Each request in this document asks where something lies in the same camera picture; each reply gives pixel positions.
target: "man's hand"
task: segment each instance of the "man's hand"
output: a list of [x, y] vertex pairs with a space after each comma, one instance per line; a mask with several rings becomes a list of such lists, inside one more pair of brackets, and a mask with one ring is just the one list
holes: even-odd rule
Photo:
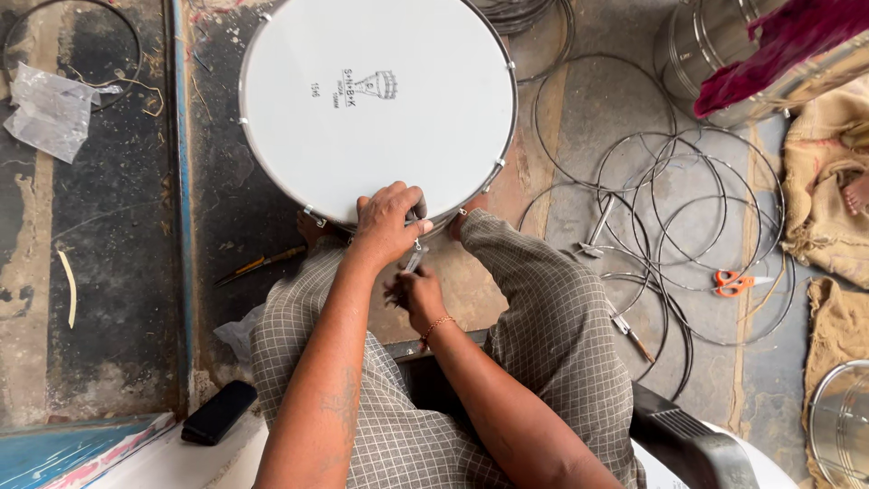
[[438, 281], [435, 271], [426, 265], [420, 265], [416, 273], [402, 271], [395, 276], [395, 280], [384, 284], [384, 295], [393, 295], [401, 298], [399, 305], [410, 314], [410, 325], [420, 333], [420, 336], [428, 332], [428, 327], [435, 321], [447, 315], [447, 308], [443, 305], [441, 283]]
[[371, 265], [375, 273], [400, 258], [420, 235], [432, 230], [427, 219], [404, 225], [408, 211], [421, 198], [420, 187], [408, 188], [404, 182], [383, 187], [371, 198], [360, 197], [356, 201], [359, 224], [348, 255]]

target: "hammer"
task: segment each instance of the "hammer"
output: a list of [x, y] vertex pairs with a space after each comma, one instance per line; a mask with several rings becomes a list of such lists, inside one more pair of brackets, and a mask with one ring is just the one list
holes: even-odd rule
[[609, 213], [613, 211], [613, 204], [615, 204], [615, 197], [610, 194], [609, 200], [607, 200], [607, 207], [604, 208], [603, 214], [600, 215], [600, 220], [594, 227], [591, 236], [588, 238], [588, 243], [577, 243], [580, 247], [580, 252], [585, 253], [592, 258], [600, 258], [603, 256], [603, 251], [594, 248], [594, 242], [597, 241], [600, 232], [603, 230], [603, 225], [607, 222]]

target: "man's arm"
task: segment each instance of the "man's arm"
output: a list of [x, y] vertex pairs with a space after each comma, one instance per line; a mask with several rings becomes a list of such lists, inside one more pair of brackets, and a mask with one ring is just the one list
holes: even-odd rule
[[432, 228], [404, 227], [422, 191], [396, 182], [357, 202], [359, 225], [289, 381], [255, 488], [344, 487], [359, 410], [368, 303], [377, 273]]
[[[402, 273], [411, 325], [420, 334], [447, 315], [433, 271]], [[504, 372], [454, 321], [428, 344], [459, 395], [483, 445], [518, 487], [622, 487], [553, 410]]]

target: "child's foot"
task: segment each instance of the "child's foot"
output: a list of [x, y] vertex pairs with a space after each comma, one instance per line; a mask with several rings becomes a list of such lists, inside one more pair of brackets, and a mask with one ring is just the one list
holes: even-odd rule
[[331, 223], [326, 223], [326, 225], [320, 227], [314, 218], [302, 211], [298, 211], [295, 214], [295, 227], [308, 243], [308, 251], [314, 249], [317, 239], [327, 234], [335, 234], [335, 227]]
[[465, 223], [465, 219], [468, 218], [468, 214], [471, 213], [474, 209], [483, 209], [484, 211], [488, 209], [488, 194], [482, 193], [477, 197], [471, 199], [470, 202], [464, 204], [462, 207], [466, 211], [466, 213], [462, 214], [459, 212], [453, 222], [449, 224], [449, 236], [454, 241], [461, 240], [461, 225]]
[[848, 214], [856, 216], [869, 204], [869, 171], [842, 189]]

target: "stainless steel cylinder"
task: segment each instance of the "stainless steel cylinder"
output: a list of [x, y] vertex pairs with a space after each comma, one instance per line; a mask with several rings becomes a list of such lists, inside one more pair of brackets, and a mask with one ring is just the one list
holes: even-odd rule
[[869, 360], [831, 370], [809, 403], [809, 445], [836, 487], [869, 486]]
[[[760, 45], [747, 26], [786, 0], [694, 0], [680, 3], [658, 30], [655, 72], [673, 103], [693, 117], [700, 86], [715, 71], [745, 61]], [[772, 115], [869, 72], [869, 31], [791, 68], [767, 89], [717, 111], [707, 120], [731, 127]]]

